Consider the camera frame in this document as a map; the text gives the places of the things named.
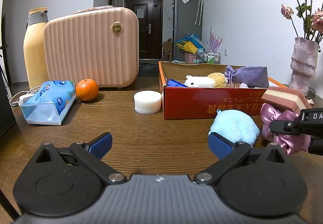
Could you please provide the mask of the yellow plush toy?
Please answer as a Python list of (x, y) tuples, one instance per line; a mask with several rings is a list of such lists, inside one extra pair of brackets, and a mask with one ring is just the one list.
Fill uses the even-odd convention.
[(208, 78), (214, 81), (214, 88), (225, 88), (228, 83), (228, 79), (225, 77), (223, 73), (215, 72), (208, 75)]

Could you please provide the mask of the pink ribbed hard suitcase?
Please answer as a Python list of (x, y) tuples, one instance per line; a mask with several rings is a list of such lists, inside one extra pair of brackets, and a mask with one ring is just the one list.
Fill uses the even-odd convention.
[(127, 87), (139, 71), (139, 22), (124, 7), (94, 7), (50, 20), (44, 28), (50, 80), (93, 79), (101, 88)]

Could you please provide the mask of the orange fruit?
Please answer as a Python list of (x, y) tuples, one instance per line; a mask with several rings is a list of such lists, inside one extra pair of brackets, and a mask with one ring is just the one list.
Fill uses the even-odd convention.
[(83, 102), (90, 102), (98, 96), (99, 86), (93, 79), (83, 79), (76, 85), (76, 95)]

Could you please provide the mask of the white plush toy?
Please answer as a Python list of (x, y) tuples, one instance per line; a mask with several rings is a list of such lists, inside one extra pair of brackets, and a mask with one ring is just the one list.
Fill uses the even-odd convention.
[(215, 81), (208, 77), (187, 75), (184, 85), (189, 88), (214, 88)]

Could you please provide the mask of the light blue plush ball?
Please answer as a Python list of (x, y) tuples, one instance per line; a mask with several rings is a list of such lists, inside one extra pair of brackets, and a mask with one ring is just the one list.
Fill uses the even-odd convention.
[(233, 143), (243, 141), (254, 146), (260, 130), (246, 113), (234, 109), (218, 109), (209, 135), (211, 133), (217, 133)]

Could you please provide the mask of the purple burlap drawstring pouch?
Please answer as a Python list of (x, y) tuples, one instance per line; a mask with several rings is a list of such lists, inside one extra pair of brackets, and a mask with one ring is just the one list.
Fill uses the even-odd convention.
[(224, 75), (230, 83), (245, 83), (254, 88), (269, 87), (268, 71), (265, 66), (246, 66), (234, 70), (228, 65)]

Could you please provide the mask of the red cardboard box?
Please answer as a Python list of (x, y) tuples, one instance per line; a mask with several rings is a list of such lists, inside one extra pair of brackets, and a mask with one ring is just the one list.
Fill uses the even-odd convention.
[(263, 88), (246, 89), (238, 84), (212, 89), (167, 86), (170, 79), (184, 83), (187, 75), (204, 77), (214, 72), (224, 73), (225, 65), (159, 62), (164, 119), (211, 119), (219, 109), (236, 109), (250, 116), (260, 114), (262, 96), (266, 91)]

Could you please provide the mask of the purple ceramic vase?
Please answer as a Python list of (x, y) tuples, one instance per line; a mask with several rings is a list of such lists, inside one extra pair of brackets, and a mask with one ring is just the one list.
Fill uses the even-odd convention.
[(300, 91), (304, 96), (309, 92), (310, 79), (315, 77), (320, 46), (303, 37), (295, 38), (294, 51), (291, 56), (290, 89)]

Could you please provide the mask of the blue tissue pocket pack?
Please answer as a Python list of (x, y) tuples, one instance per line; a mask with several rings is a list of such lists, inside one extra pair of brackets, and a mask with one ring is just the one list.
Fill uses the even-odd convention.
[(186, 88), (187, 86), (185, 86), (184, 84), (174, 80), (174, 79), (169, 79), (166, 83), (167, 86), (170, 87), (177, 87), (177, 88)]

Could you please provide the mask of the pink satin scrunchie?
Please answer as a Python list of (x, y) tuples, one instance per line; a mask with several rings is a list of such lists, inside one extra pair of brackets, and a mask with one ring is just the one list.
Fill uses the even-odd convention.
[(310, 136), (291, 134), (292, 124), (296, 118), (298, 115), (294, 112), (289, 110), (280, 112), (268, 103), (263, 104), (261, 107), (262, 137), (280, 145), (287, 155), (308, 151)]

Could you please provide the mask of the purple feather decoration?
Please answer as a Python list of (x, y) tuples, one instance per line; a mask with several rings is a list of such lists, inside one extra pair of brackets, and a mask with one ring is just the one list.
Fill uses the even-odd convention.
[(212, 53), (217, 53), (221, 44), (222, 44), (222, 38), (216, 37), (215, 33), (212, 31), (212, 27), (210, 27), (210, 38), (207, 43), (207, 46), (208, 46), (207, 51)]

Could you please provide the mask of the grey refrigerator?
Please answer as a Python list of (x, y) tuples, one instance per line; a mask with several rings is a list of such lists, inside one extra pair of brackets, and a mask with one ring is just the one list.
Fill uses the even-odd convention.
[(188, 34), (196, 34), (201, 38), (202, 25), (195, 24), (199, 0), (173, 0), (173, 53), (174, 60), (184, 61), (185, 55), (176, 43)]

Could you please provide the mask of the black tripod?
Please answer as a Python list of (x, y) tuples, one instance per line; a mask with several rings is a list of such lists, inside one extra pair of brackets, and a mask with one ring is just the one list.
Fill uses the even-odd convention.
[(7, 58), (7, 49), (8, 49), (8, 44), (5, 43), (1, 46), (1, 58), (3, 60), (3, 71), (5, 75), (5, 80), (9, 86), (12, 86), (12, 80), (10, 77), (10, 72), (9, 72), (9, 64), (8, 64), (8, 58)]

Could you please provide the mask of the pink bucket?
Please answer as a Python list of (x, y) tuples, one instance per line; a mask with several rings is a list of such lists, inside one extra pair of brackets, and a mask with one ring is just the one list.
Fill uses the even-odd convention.
[(196, 63), (197, 58), (196, 58), (195, 54), (185, 52), (184, 55), (185, 55), (185, 62), (186, 63), (189, 63), (189, 64)]

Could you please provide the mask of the pink layered sponge block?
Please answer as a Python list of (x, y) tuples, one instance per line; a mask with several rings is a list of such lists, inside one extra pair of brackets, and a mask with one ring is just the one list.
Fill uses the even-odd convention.
[(303, 109), (311, 109), (305, 96), (298, 90), (271, 86), (262, 96), (262, 101), (283, 112), (289, 110), (300, 114)]

